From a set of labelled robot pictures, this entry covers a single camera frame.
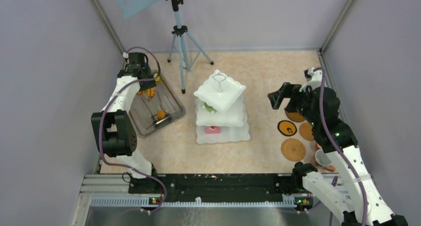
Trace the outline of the yellow white cake toy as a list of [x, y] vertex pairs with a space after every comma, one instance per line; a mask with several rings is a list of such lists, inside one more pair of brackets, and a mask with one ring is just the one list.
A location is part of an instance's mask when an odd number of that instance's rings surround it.
[[160, 74], [159, 74], [159, 73], [154, 73], [153, 75], [154, 75], [154, 77], [155, 77], [155, 82], [156, 82], [156, 83], [160, 83], [160, 82], [162, 82], [162, 80], [161, 80], [161, 76], [160, 76]]

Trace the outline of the green swirl roll cake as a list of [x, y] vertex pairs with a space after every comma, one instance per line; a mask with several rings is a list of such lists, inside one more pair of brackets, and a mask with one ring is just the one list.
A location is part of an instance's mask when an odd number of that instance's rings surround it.
[[206, 102], [204, 102], [203, 108], [210, 113], [215, 113], [217, 111], [212, 106], [208, 105]]

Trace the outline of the pink cake toy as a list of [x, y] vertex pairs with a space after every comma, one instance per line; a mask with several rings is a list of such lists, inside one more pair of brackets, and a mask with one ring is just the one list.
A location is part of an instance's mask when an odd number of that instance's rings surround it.
[[220, 127], [219, 126], [205, 126], [205, 133], [210, 134], [219, 134], [220, 133]]

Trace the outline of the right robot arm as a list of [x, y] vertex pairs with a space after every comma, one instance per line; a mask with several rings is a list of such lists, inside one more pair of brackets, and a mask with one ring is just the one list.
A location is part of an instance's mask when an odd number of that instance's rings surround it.
[[291, 186], [316, 196], [343, 226], [406, 226], [404, 216], [394, 213], [379, 194], [362, 160], [352, 129], [339, 118], [340, 100], [328, 87], [306, 87], [285, 82], [268, 93], [274, 110], [285, 98], [285, 111], [298, 113], [312, 127], [314, 140], [338, 171], [345, 196], [309, 163], [298, 162], [292, 170]]

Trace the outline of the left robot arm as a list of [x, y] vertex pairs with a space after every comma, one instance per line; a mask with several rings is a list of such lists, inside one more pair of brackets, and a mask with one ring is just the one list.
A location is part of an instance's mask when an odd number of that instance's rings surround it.
[[153, 165], [137, 151], [138, 137], [129, 112], [135, 97], [156, 87], [156, 76], [145, 53], [123, 53], [124, 67], [117, 74], [116, 85], [107, 104], [91, 115], [91, 124], [101, 158], [118, 159], [116, 166], [126, 168], [140, 180], [148, 193], [159, 187], [159, 179], [152, 175]]

